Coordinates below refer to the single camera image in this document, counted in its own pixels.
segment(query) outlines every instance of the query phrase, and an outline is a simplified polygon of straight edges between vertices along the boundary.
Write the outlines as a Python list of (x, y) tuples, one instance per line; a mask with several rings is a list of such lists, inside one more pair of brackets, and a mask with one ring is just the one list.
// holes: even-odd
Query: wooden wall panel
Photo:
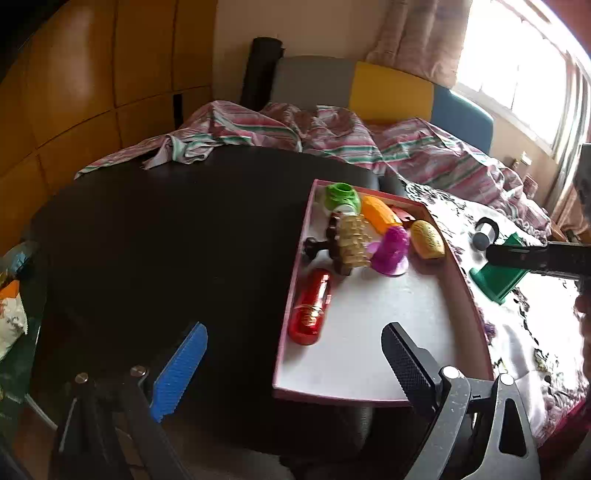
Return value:
[(174, 8), (175, 0), (119, 0), (114, 58), (117, 106), (171, 90)]
[(113, 108), (115, 0), (70, 0), (33, 36), (25, 101), (40, 146)]
[(216, 0), (178, 0), (173, 89), (211, 85)]
[(22, 230), (47, 198), (35, 154), (0, 177), (0, 255), (18, 243)]
[(51, 193), (69, 184), (78, 170), (121, 148), (115, 112), (96, 116), (39, 149)]
[(84, 166), (212, 99), (217, 0), (69, 0), (0, 82), (0, 255)]
[(189, 90), (185, 90), (182, 95), (183, 122), (186, 122), (193, 113), (199, 110), (199, 108), (212, 101), (212, 88), (191, 88)]
[(171, 132), (174, 130), (173, 96), (167, 93), (119, 107), (117, 120), (124, 147)]
[(27, 44), (0, 83), (0, 175), (35, 148), (33, 132), (22, 99), (28, 53)]

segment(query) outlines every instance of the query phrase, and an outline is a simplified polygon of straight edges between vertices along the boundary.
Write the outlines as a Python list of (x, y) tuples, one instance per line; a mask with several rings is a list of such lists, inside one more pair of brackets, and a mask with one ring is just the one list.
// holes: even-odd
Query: green plastic cup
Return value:
[(361, 211), (359, 195), (348, 183), (333, 183), (326, 186), (324, 199), (326, 209), (332, 212), (339, 205), (351, 205), (357, 214)]

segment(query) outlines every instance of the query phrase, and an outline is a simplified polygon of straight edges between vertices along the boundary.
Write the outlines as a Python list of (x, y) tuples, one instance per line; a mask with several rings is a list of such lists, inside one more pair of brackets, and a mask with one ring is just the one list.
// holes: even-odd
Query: lace tablecloth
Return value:
[(454, 251), (485, 324), (495, 376), (507, 372), (515, 378), (532, 433), (542, 444), (584, 398), (587, 387), (582, 374), (583, 341), (573, 311), (574, 281), (529, 273), (503, 305), (496, 304), (468, 274), (486, 263), (484, 254), (470, 244), (476, 221), (486, 216), (497, 222), (500, 241), (514, 232), (527, 245), (540, 245), (540, 241), (479, 203), (410, 182), (407, 193), (427, 206)]

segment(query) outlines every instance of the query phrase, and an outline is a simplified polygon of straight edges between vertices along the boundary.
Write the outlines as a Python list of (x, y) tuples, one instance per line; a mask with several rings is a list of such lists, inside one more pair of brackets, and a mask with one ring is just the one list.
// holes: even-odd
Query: purple toy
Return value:
[(375, 252), (371, 267), (382, 275), (396, 276), (408, 270), (408, 245), (410, 238), (401, 226), (391, 226), (386, 230), (381, 242), (367, 247), (368, 253)]

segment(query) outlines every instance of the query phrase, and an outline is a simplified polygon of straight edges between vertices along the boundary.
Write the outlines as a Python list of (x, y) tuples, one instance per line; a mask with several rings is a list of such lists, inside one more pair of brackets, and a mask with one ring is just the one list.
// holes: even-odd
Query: yellow headboard panel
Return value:
[(349, 109), (365, 121), (393, 123), (431, 119), (433, 84), (399, 70), (359, 61), (355, 65)]

